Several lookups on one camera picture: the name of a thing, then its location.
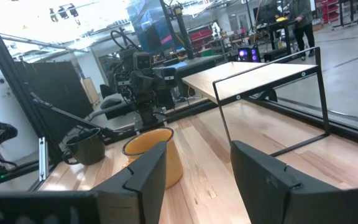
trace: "workbench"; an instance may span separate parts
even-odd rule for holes
[[[280,63],[308,51],[306,50],[270,63],[228,62],[185,77],[183,81],[219,106],[226,135],[229,142],[231,142],[222,106],[263,91],[270,91],[277,86],[317,73],[325,133],[272,154],[272,156],[279,156],[329,135],[328,110],[321,71],[320,49],[319,47],[313,49],[316,49],[317,65]]]

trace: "computer screen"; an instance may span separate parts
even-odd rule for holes
[[[174,46],[160,0],[131,0],[127,11],[144,51],[157,54]]]

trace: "wooden tabletop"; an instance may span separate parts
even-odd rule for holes
[[[263,63],[228,62],[223,65],[183,78],[183,81],[200,91],[211,101],[217,103],[212,83],[216,80],[229,77],[239,72],[258,67]],[[253,90],[262,85],[281,80],[290,75],[316,67],[316,65],[295,65],[273,63],[251,72],[224,80],[216,84],[219,99],[223,100],[245,91]]]
[[[229,131],[267,154],[323,131],[244,100],[224,106]],[[232,171],[230,147],[217,108],[168,124],[183,164],[183,177],[165,191],[160,224],[250,224]],[[92,166],[57,165],[40,190],[89,190],[119,172],[129,139],[106,149]],[[330,135],[277,157],[314,178],[341,189],[358,187],[358,144]]]

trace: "yellow cup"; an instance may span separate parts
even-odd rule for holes
[[[183,175],[183,166],[173,140],[172,129],[159,128],[142,133],[127,142],[122,148],[122,153],[128,157],[128,162],[125,165],[128,166],[160,141],[167,142],[167,181],[165,184],[167,189],[177,183]]]

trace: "black mug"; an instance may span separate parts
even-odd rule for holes
[[[68,150],[63,153],[63,161],[69,165],[80,163],[89,166],[102,160],[106,150],[99,135],[100,129],[94,128],[69,139],[65,144]]]

